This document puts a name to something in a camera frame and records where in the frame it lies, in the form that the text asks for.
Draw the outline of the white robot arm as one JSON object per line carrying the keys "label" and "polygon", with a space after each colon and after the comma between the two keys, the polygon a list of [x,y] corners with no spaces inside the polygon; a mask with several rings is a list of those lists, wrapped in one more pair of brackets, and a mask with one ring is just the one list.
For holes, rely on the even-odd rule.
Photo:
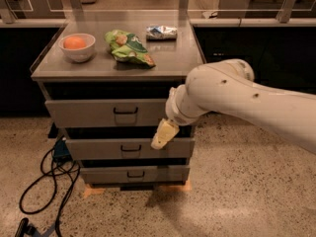
{"label": "white robot arm", "polygon": [[200,65],[169,92],[151,147],[163,148],[184,125],[208,112],[246,120],[316,153],[316,96],[262,86],[241,59]]}

